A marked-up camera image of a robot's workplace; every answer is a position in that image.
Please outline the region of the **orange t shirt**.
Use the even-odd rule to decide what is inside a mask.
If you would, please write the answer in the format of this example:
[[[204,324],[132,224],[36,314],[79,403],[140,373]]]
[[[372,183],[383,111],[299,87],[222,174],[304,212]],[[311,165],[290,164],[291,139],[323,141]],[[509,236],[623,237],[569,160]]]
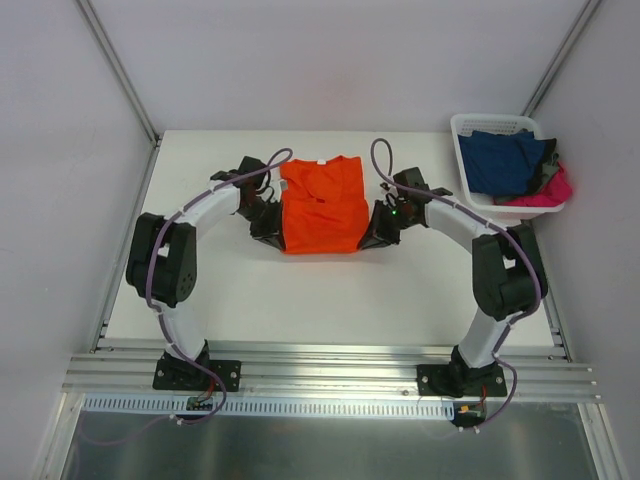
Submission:
[[[360,157],[326,161],[295,159],[280,178],[284,252],[289,255],[350,254],[369,224]]]

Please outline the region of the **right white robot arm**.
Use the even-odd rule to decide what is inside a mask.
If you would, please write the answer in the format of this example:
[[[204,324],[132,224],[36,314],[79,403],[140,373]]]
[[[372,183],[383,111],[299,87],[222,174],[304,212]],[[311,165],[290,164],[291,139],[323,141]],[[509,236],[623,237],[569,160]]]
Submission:
[[[524,224],[507,227],[483,219],[449,190],[430,188],[416,167],[395,174],[386,191],[385,199],[374,204],[359,249],[397,245],[402,231],[421,225],[453,240],[472,260],[477,311],[448,362],[417,366],[419,394],[506,396],[499,350],[514,325],[534,313],[548,292],[533,231]]]

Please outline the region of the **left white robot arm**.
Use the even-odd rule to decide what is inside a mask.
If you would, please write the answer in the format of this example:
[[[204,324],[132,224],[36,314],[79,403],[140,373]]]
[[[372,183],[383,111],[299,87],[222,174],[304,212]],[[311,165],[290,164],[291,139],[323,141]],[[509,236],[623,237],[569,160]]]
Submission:
[[[280,202],[264,198],[274,169],[290,160],[289,148],[268,162],[246,156],[236,169],[210,177],[205,190],[170,216],[141,214],[135,223],[125,280],[156,316],[165,350],[152,387],[158,391],[236,392],[241,363],[215,360],[189,298],[198,278],[198,243],[218,222],[239,215],[252,239],[285,249]]]

